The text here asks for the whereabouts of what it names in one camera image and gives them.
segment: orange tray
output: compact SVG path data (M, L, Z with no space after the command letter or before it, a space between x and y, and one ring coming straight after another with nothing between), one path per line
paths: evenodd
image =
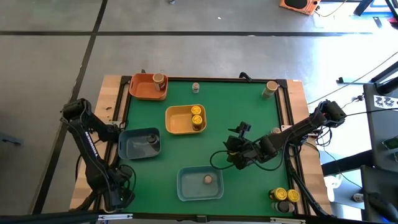
M203 118L202 128L195 131L192 128L192 106L201 108L200 116ZM172 134L197 134L206 128L206 111L202 105L171 106L166 110L166 130Z
M132 96L140 100L164 100L166 99L169 79L164 76L166 87L163 91L155 89L155 83L152 79L154 74L137 73L131 78L129 92Z

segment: orange device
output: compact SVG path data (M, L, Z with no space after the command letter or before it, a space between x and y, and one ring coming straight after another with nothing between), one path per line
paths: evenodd
M280 0L279 6L307 15L312 15L320 0Z

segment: green table surface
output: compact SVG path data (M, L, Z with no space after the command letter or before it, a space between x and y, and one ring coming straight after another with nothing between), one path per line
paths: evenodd
M124 209L132 213L169 213L202 215L283 216L271 207L268 191L289 188L285 165L273 172L251 165L243 170L223 170L224 195L218 200L182 202L177 196L177 173L183 167L209 166L210 156L225 150L223 141L228 128L241 121L252 125L245 137L255 140L279 126L276 98L261 98L263 83L200 82L200 92L192 93L192 82L170 81L164 101L142 101L131 98L127 129L156 127L160 131L161 151L157 157L121 160L137 173L136 198ZM173 135L165 128L165 111L169 106L203 105L207 127L200 134ZM278 165L281 155L261 164ZM229 165L226 154L213 158L216 166Z

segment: wooden table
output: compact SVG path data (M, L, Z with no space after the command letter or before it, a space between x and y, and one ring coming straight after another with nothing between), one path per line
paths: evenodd
M97 115L97 117L99 117L99 119L101 119L105 123L110 122L113 118L121 78L122 76L120 75L106 75L104 77L95 108L95 115ZM303 85L300 80L287 80L287 86L289 91L293 121L294 123L298 123L299 121L308 117L308 108L307 102L305 100ZM128 87L126 86L123 90L119 114L116 121L122 121L123 119L123 112L126 105L127 94ZM284 103L285 101L283 100L284 93L281 90L279 90L279 97L282 104L281 107L283 120L286 122L288 121L288 113L286 105ZM309 143L315 144L314 140L308 141ZM96 147L100 156L103 158L105 154L106 143L98 143ZM322 206L322 208L326 212L331 214L331 207L326 193L326 187L323 180L323 173L318 152L312 149L310 146L304 144L302 146L300 157L302 161L302 170L304 174L305 185L307 186L315 200ZM86 182L85 168L86 167L84 161L82 161L80 164L78 178L76 180L75 190L73 192L70 208L76 208L77 206L79 206L91 192L91 189ZM298 213L304 214L303 205L301 203L298 204Z

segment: gray concrete floor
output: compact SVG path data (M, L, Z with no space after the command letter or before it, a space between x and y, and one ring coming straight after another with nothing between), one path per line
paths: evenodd
M0 30L91 31L100 5L100 0L0 1ZM131 75L144 68L170 76L237 77L239 72L245 71L253 78L300 79L305 85L307 101L312 101L338 88L336 78L359 77L397 51L397 47L390 46L394 40L391 35L396 34L388 28L387 31L377 29L372 19L336 17L332 22L321 21L322 26L319 19L281 9L277 2L265 0L177 0L174 6L163 0L109 1L100 30L361 31L375 34L97 37L79 97L89 99L95 106L104 75ZM3 99L0 132L24 140L18 147L0 142L1 215L30 212L60 124L59 110L69 99L88 39L0 36L0 95ZM349 86L328 99L343 105L361 93L360 86ZM346 108L347 113L363 110L361 103ZM347 119L344 126L333 132L334 140L327 150L350 156L369 149L367 130L366 116ZM77 156L78 150L68 134L44 213L69 208Z

